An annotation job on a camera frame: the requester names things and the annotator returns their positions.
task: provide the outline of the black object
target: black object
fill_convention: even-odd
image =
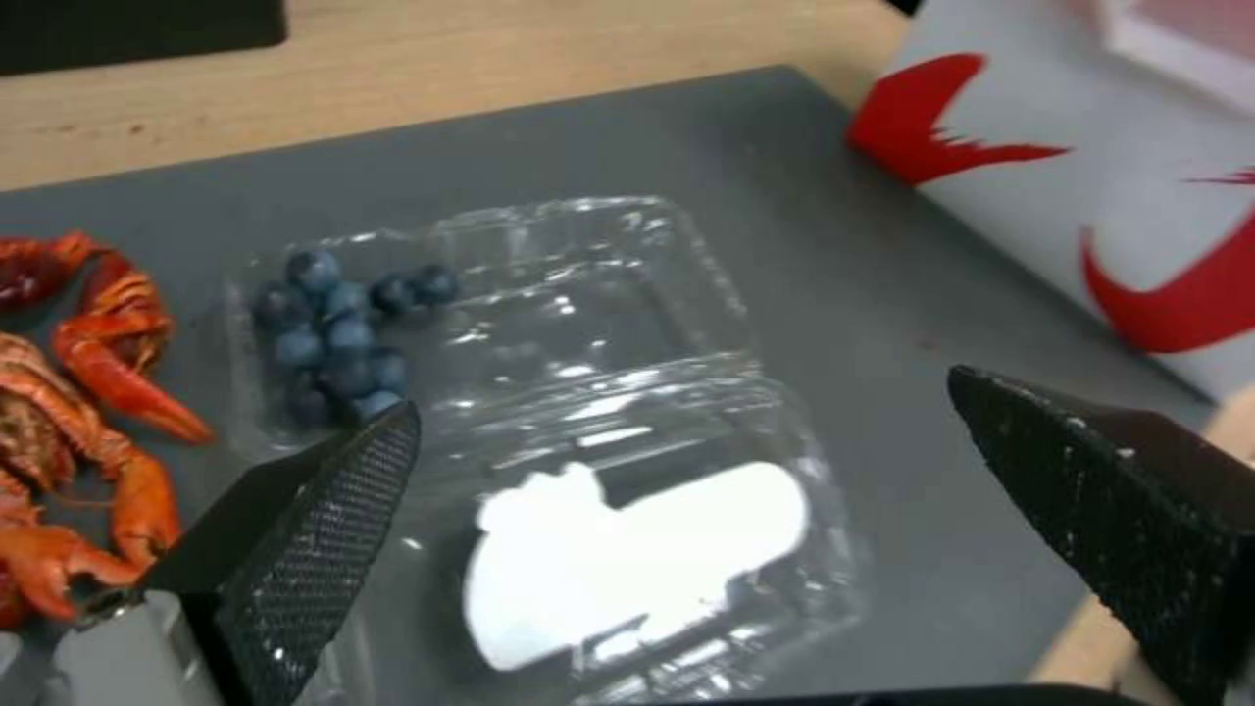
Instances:
[[[412,404],[250,470],[139,583],[179,597],[227,703],[291,703],[340,630],[418,458]]]
[[[1220,703],[1255,626],[1255,474],[1140,410],[956,367],[950,398],[1024,517],[1191,705]]]
[[[0,75],[285,39],[284,0],[0,0]]]

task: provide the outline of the black textured gripper pad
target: black textured gripper pad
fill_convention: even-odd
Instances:
[[[404,404],[256,466],[141,578],[178,596],[227,703],[300,695],[388,535],[419,440]]]
[[[964,367],[949,389],[998,482],[1156,673],[1220,703],[1255,617],[1255,472],[1152,413]]]

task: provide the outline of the wooden table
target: wooden table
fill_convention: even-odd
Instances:
[[[289,0],[274,49],[0,79],[0,189],[764,64],[856,104],[881,0]]]

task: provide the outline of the gray mat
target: gray mat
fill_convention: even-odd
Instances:
[[[1082,586],[984,470],[946,367],[1195,428],[1209,408],[850,153],[847,122],[799,73],[769,68],[4,193],[0,223],[83,226],[149,268],[182,324],[159,381],[215,423],[228,391],[221,281],[252,250],[569,196],[671,198],[742,291],[768,374],[809,406],[873,559],[872,617],[771,690],[1018,681]],[[69,303],[39,313],[40,335]],[[137,436],[174,469],[190,515],[240,472],[226,445]]]

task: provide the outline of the plastic clamshell container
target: plastic clamshell container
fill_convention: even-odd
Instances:
[[[307,247],[333,250],[346,278],[365,283],[439,262],[458,273],[462,293],[379,329],[410,366],[423,451],[392,534],[301,703],[735,696],[861,617],[858,543],[830,465],[797,401],[763,376],[744,306],[683,211],[654,197],[581,198],[251,258],[226,285],[236,405],[228,434],[251,460],[323,434],[286,420],[281,376],[267,366],[266,336],[248,311],[257,287]],[[484,537],[477,513],[530,474],[574,461],[595,469],[611,508],[744,464],[774,464],[804,493],[807,529],[794,552],[725,586],[646,607],[535,663],[494,670],[463,609],[468,564]]]
[[[692,375],[695,361],[710,375],[757,366],[727,275],[690,219],[660,198],[492,208],[427,229],[297,242],[254,256],[226,283],[230,438],[250,460],[321,436],[289,421],[267,336],[250,313],[259,287],[310,247],[333,251],[345,278],[364,283],[432,262],[458,273],[457,301],[378,327],[408,360],[408,398],[428,435],[591,380],[633,387]]]
[[[533,409],[439,440],[424,449],[392,535],[324,655],[310,690],[321,701],[309,703],[390,703],[405,695],[591,706],[753,691],[863,609],[841,493],[807,429],[778,385],[723,379]],[[806,494],[808,529],[796,552],[722,589],[680,597],[522,668],[493,670],[463,612],[467,564],[482,537],[476,514],[484,498],[570,461],[596,470],[612,508],[742,464],[777,464]],[[703,513],[692,522],[700,524]],[[556,548],[533,551],[540,558]],[[520,596],[530,581],[541,577],[517,577]]]

